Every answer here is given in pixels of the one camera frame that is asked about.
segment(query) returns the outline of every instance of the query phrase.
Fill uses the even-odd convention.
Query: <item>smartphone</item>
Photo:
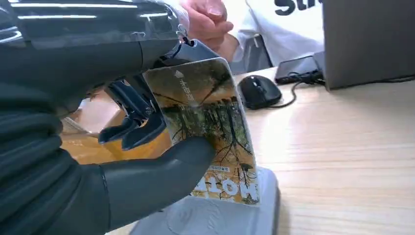
[[[279,79],[286,79],[291,73],[296,72],[299,74],[305,72],[311,72],[317,70],[317,64],[313,56],[306,56],[299,59],[283,61],[279,64],[277,73],[275,75],[275,82],[278,83]]]

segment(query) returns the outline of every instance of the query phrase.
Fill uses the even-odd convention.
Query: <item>white shirt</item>
[[[229,34],[239,41],[234,62],[242,59],[245,42],[261,34],[274,66],[324,50],[322,0],[223,0]]]

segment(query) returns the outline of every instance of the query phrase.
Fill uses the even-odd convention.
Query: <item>black lettering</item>
[[[316,5],[316,0],[308,0],[308,8],[313,7]]]
[[[296,4],[294,0],[274,0],[276,6],[280,7],[288,7],[287,10],[276,10],[275,13],[279,16],[288,16],[291,15],[291,13],[294,12],[296,9]]]
[[[300,11],[307,9],[307,6],[304,4],[304,2],[302,2],[302,0],[297,0],[297,7]]]

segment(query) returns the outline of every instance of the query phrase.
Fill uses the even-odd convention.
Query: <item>black cable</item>
[[[302,83],[302,81],[297,82],[297,83],[296,83],[296,84],[294,84],[294,85],[293,85],[293,87],[291,88],[291,94],[293,95],[293,98],[290,100],[290,102],[285,103],[285,104],[281,104],[281,105],[273,105],[273,106],[270,106],[269,108],[271,108],[271,109],[280,109],[280,108],[285,108],[285,107],[287,107],[287,106],[289,106],[289,105],[293,104],[293,103],[297,100],[297,95],[296,95],[295,89],[296,89],[296,87],[297,87],[299,84],[301,84],[301,83]]]
[[[293,95],[293,98],[288,103],[270,106],[269,108],[271,109],[285,108],[293,104],[297,100],[295,89],[301,83],[305,83],[309,85],[314,85],[314,84],[324,85],[325,84],[324,79],[323,79],[323,74],[318,70],[313,70],[311,72],[305,72],[302,74],[297,73],[297,72],[291,72],[285,78],[276,79],[276,82],[278,84],[288,84],[288,83],[296,82],[296,84],[294,84],[293,87],[291,88],[291,94]]]
[[[294,82],[296,82],[296,84],[294,84],[293,87],[291,88],[291,94],[293,95],[293,98],[288,103],[268,107],[271,109],[280,109],[280,108],[284,108],[284,107],[287,107],[293,104],[297,100],[295,89],[301,83],[305,83],[309,85],[315,85],[315,84],[319,84],[323,86],[325,85],[323,74],[318,70],[314,70],[311,72],[305,72],[302,74],[299,74],[297,72],[291,72],[288,74],[287,77],[279,78],[275,80],[276,80],[276,83],[279,85],[290,84]],[[410,74],[410,75],[404,75],[404,76],[399,76],[395,78],[367,82],[367,83],[358,84],[358,85],[366,85],[366,84],[373,84],[373,83],[401,83],[401,82],[410,82],[414,80],[415,80],[415,74]]]

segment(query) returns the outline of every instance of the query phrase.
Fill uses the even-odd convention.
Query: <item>mouse cable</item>
[[[309,84],[309,85],[314,85],[314,84],[319,84],[319,85],[324,85],[324,79],[323,79],[323,74],[318,71],[318,70],[313,70],[311,72],[305,72],[305,73],[298,73],[298,72],[291,72],[288,74],[286,80],[287,81],[282,81],[281,79],[279,79],[281,83],[283,84],[288,84],[292,83],[292,82],[296,82],[296,84],[293,85],[293,87],[291,88],[291,94],[293,95],[293,98],[285,104],[281,104],[281,105],[273,105],[273,106],[269,106],[268,108],[271,109],[280,109],[280,108],[285,108],[291,104],[293,104],[296,100],[297,100],[297,95],[296,95],[296,88],[299,84],[301,83],[305,83],[305,84]]]

